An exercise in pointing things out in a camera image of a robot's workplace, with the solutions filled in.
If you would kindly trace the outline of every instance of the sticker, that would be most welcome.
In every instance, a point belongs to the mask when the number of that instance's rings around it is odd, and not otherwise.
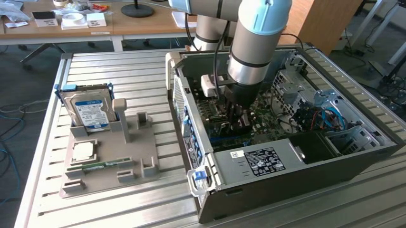
[[[29,23],[26,21],[25,22],[19,22],[19,23],[6,23],[6,26],[9,28],[21,27],[21,26],[25,26],[25,25],[29,25]]]
[[[274,147],[248,152],[245,156],[257,177],[285,170],[285,165]]]
[[[244,151],[233,151],[230,152],[232,158],[244,157]]]
[[[105,163],[107,166],[114,166],[114,165],[117,165],[117,162],[107,162],[107,163]]]
[[[103,101],[79,101],[75,103],[77,110],[83,122],[83,125],[89,128],[98,129],[109,125],[109,119],[106,112],[102,111]]]
[[[91,25],[91,26],[99,26],[101,23],[99,23],[98,20],[91,20],[91,21],[90,21],[90,25]]]
[[[110,32],[91,32],[93,35],[110,35]]]
[[[99,166],[95,166],[95,167],[90,167],[87,169],[83,169],[83,171],[95,171],[95,170],[102,170],[105,169],[105,166],[103,165],[99,165]]]

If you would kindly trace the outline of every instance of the blue cable on floor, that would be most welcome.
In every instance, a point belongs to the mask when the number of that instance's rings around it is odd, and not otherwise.
[[[10,120],[19,120],[21,123],[22,123],[22,127],[21,127],[21,129],[18,130],[18,132],[17,132],[15,134],[13,134],[9,138],[0,140],[0,142],[5,142],[5,141],[7,141],[7,140],[10,140],[11,138],[14,138],[14,137],[23,131],[23,129],[25,129],[25,127],[26,127],[26,121],[25,121],[23,119],[21,119],[21,118],[11,118],[11,117],[7,117],[7,116],[5,116],[5,115],[0,115],[0,118],[10,119]]]
[[[15,174],[18,176],[18,188],[13,191],[13,194],[10,195],[9,198],[6,198],[3,200],[3,202],[0,202],[0,206],[3,206],[3,204],[15,196],[15,194],[18,193],[18,191],[21,190],[21,187],[22,187],[22,180],[21,180],[21,175],[19,175],[19,171],[18,171],[18,166],[15,165],[15,162],[14,162],[14,157],[13,155],[6,151],[6,150],[0,150],[3,153],[6,153],[6,156],[10,157],[10,160],[13,162],[13,167],[14,167],[14,171],[15,171]]]
[[[21,118],[11,118],[11,117],[7,117],[7,116],[5,116],[5,115],[0,115],[0,118],[10,119],[10,120],[19,120],[21,123],[22,123],[22,127],[21,127],[21,129],[17,131],[17,133],[13,134],[13,135],[11,135],[10,137],[7,137],[6,139],[0,140],[0,142],[5,142],[5,141],[7,141],[7,140],[10,140],[11,138],[14,138],[14,137],[23,131],[23,129],[25,129],[25,127],[26,127],[26,121],[25,121],[23,119],[21,119]],[[0,202],[0,206],[3,206],[3,204],[5,204],[5,203],[15,196],[15,194],[19,192],[21,187],[22,187],[22,179],[21,179],[21,175],[19,175],[18,166],[17,166],[15,161],[14,161],[14,156],[13,156],[6,150],[2,150],[2,149],[0,149],[0,151],[2,151],[3,153],[6,153],[6,156],[9,156],[9,159],[11,160],[11,163],[13,163],[13,167],[14,167],[15,174],[17,174],[17,176],[18,176],[18,188],[13,191],[13,194],[10,195],[10,197],[6,198],[6,199],[3,200],[3,202]]]

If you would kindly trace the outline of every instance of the aluminum extrusion table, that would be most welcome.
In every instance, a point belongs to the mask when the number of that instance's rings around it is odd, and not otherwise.
[[[350,182],[245,212],[198,223],[166,91],[166,53],[173,50],[75,54],[61,62],[57,84],[111,81],[117,98],[127,98],[129,116],[153,117],[162,178],[85,197],[62,199],[66,147],[71,119],[55,94],[46,115],[15,227],[397,227],[406,224],[406,149],[374,164]],[[405,122],[377,105],[376,98],[321,53],[312,57],[406,139]],[[309,78],[329,84],[309,69]]]

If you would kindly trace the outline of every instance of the power supply label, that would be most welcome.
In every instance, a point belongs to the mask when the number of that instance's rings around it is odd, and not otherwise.
[[[285,170],[285,165],[274,147],[248,152],[245,156],[257,177]]]

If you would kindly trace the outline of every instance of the desk lamp base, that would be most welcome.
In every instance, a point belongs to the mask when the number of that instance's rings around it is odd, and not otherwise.
[[[155,13],[155,11],[150,6],[138,5],[137,7],[135,4],[130,4],[122,7],[122,13],[133,18],[146,18],[151,16]]]

